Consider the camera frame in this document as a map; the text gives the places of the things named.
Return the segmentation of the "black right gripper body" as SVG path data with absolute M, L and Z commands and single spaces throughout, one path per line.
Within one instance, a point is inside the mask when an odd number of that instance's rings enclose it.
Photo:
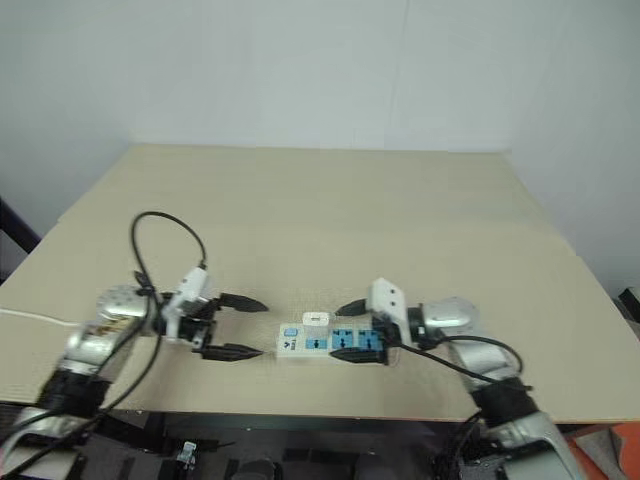
M 400 329 L 387 315 L 373 316 L 371 325 L 382 346 L 382 350 L 378 354 L 379 363 L 387 366 L 391 349 L 401 344 Z

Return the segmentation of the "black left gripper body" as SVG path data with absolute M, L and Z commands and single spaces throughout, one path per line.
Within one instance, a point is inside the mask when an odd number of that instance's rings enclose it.
M 194 302 L 184 302 L 185 309 L 181 314 L 178 338 L 191 344 L 193 352 L 204 352 L 213 340 L 217 321 L 216 313 L 221 309 L 217 298 L 210 300 L 198 299 Z

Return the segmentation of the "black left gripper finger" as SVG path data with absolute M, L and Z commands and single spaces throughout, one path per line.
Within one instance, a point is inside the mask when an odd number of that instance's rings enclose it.
M 223 345 L 208 345 L 199 350 L 204 360 L 220 362 L 237 362 L 261 356 L 261 350 L 240 344 L 225 343 Z
M 222 293 L 218 299 L 218 305 L 220 308 L 231 308 L 238 312 L 245 313 L 259 313 L 259 312 L 267 312 L 269 308 L 262 302 L 235 294 Z

